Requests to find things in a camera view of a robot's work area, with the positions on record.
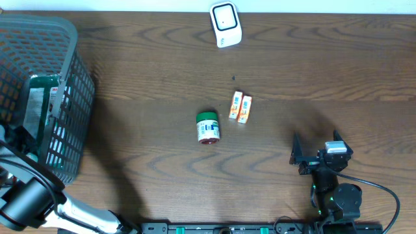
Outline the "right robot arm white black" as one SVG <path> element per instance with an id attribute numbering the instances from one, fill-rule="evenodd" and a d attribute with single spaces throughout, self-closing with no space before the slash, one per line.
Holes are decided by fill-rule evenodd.
<path id="1" fill-rule="evenodd" d="M 339 173 L 348 166 L 353 150 L 333 132 L 315 156 L 305 156 L 298 135 L 293 137 L 290 164 L 298 166 L 300 175 L 311 175 L 311 203 L 320 212 L 317 221 L 304 224 L 302 233 L 357 233 L 354 220 L 359 218 L 362 190 L 351 183 L 340 183 Z"/>

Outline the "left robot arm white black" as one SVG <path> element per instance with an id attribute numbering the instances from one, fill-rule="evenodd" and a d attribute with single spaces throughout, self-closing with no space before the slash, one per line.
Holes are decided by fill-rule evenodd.
<path id="1" fill-rule="evenodd" d="M 1 126 L 1 224 L 14 231 L 58 228 L 71 233 L 142 233 L 124 217 L 64 192 L 62 181 L 14 147 L 23 135 Z"/>

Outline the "green white gloves package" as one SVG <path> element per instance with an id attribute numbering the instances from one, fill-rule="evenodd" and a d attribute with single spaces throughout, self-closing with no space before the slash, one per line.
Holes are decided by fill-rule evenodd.
<path id="1" fill-rule="evenodd" d="M 41 140 L 48 116 L 51 114 L 57 95 L 59 75 L 32 77 L 23 126 L 32 137 Z"/>

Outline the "green lid jar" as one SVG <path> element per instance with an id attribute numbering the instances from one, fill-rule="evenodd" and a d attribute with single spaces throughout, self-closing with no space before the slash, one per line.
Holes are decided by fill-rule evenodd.
<path id="1" fill-rule="evenodd" d="M 196 127 L 200 144 L 214 144 L 220 140 L 220 126 L 216 112 L 201 112 L 197 114 Z"/>

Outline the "orange small box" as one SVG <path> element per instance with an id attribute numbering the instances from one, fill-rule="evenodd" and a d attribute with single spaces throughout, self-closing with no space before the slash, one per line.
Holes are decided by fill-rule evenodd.
<path id="1" fill-rule="evenodd" d="M 239 92 L 239 91 L 235 91 L 235 93 L 233 95 L 233 98 L 231 100 L 231 106 L 230 106 L 230 110 L 229 110 L 229 118 L 231 118 L 231 119 L 237 119 L 238 118 L 242 98 L 243 98 L 243 93 Z"/>
<path id="2" fill-rule="evenodd" d="M 238 123 L 245 124 L 248 121 L 250 115 L 250 109 L 252 105 L 252 97 L 251 96 L 244 96 L 242 98 L 239 115 L 237 118 Z"/>

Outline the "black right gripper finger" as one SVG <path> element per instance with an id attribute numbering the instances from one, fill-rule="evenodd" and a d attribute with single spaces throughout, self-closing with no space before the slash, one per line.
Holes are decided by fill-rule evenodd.
<path id="1" fill-rule="evenodd" d="M 347 143 L 343 140 L 337 130 L 333 131 L 333 144 L 335 148 L 347 148 Z"/>
<path id="2" fill-rule="evenodd" d="M 304 160 L 304 155 L 302 153 L 300 140 L 299 140 L 298 134 L 295 133 L 293 136 L 292 151 L 291 151 L 291 157 L 289 159 L 289 164 L 300 164 L 303 160 Z"/>

